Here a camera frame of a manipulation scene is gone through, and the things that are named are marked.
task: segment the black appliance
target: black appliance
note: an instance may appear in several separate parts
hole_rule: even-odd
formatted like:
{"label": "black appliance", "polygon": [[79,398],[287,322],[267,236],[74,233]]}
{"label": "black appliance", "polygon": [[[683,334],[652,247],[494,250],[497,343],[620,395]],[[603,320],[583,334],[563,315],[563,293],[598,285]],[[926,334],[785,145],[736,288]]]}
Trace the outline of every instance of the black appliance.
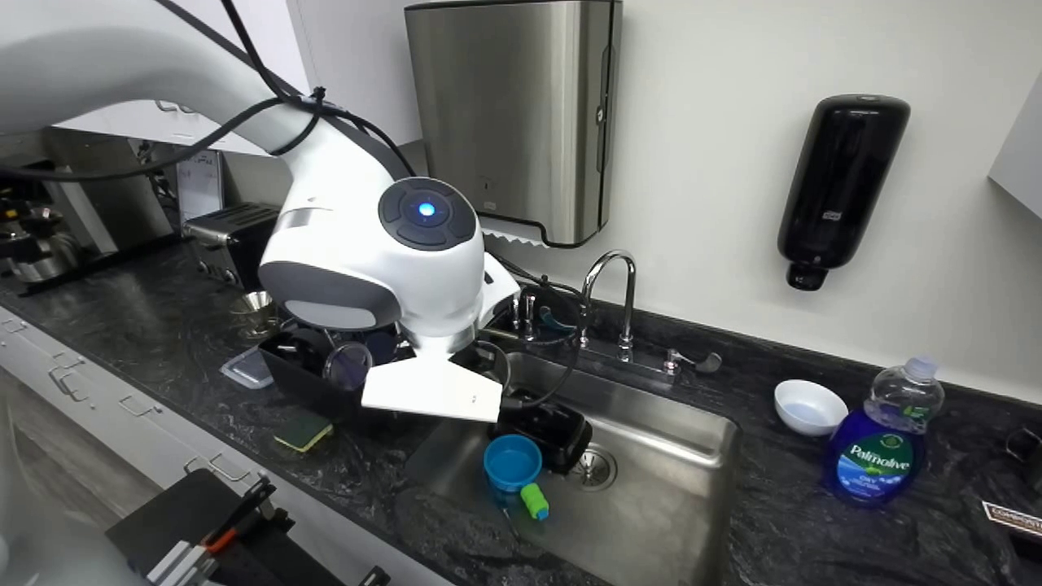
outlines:
{"label": "black appliance", "polygon": [[193,217],[187,233],[193,233],[198,270],[243,293],[260,288],[257,265],[278,217],[280,211],[264,205],[235,205]]}
{"label": "black appliance", "polygon": [[816,104],[777,233],[794,288],[821,288],[828,270],[854,257],[908,114],[906,99],[878,93]]}

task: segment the blue cup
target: blue cup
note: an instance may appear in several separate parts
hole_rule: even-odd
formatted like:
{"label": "blue cup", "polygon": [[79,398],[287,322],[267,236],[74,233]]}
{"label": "blue cup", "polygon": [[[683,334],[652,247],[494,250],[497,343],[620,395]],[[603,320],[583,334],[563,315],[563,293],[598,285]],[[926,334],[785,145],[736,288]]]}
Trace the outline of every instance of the blue cup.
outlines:
{"label": "blue cup", "polygon": [[543,472],[543,451],[533,447],[533,439],[517,433],[497,435],[485,447],[482,464],[497,509],[507,512],[522,501],[527,518],[551,518],[551,501],[537,485]]}

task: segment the sink drain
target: sink drain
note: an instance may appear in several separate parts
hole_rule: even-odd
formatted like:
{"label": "sink drain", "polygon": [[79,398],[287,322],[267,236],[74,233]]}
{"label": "sink drain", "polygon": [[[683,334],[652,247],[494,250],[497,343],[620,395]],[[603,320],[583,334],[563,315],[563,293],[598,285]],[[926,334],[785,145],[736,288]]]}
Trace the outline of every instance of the sink drain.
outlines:
{"label": "sink drain", "polygon": [[595,441],[586,447],[575,467],[571,472],[571,477],[590,492],[609,489],[615,483],[615,475],[620,475],[615,454]]}

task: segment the metal handle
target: metal handle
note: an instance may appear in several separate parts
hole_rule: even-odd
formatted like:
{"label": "metal handle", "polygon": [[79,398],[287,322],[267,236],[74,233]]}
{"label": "metal handle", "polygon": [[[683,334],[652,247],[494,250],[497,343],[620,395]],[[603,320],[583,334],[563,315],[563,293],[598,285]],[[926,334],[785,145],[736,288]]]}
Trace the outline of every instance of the metal handle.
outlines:
{"label": "metal handle", "polygon": [[663,357],[663,374],[677,374],[677,367],[682,367],[682,361],[683,365],[691,365],[692,370],[700,370],[700,374],[712,374],[712,370],[721,370],[723,367],[723,356],[721,352],[709,352],[708,357],[700,357],[700,361],[692,361],[692,357],[688,357],[683,352],[677,352],[677,348],[666,348],[666,357]]}
{"label": "metal handle", "polygon": [[389,586],[391,574],[385,565],[374,565],[359,586]]}
{"label": "metal handle", "polygon": [[533,343],[533,301],[537,301],[533,293],[522,295],[522,334],[524,334],[524,343]]}

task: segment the bottle label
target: bottle label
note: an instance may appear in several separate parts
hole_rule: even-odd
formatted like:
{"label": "bottle label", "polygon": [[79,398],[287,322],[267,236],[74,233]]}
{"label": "bottle label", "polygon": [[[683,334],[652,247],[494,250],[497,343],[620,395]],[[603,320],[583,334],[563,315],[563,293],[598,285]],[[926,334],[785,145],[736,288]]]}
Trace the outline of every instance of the bottle label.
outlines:
{"label": "bottle label", "polygon": [[932,408],[926,408],[926,404],[908,404],[908,408],[901,411],[901,416],[920,424],[920,420],[932,416]]}
{"label": "bottle label", "polygon": [[911,441],[901,433],[877,433],[840,451],[836,477],[855,497],[883,497],[911,472]]}

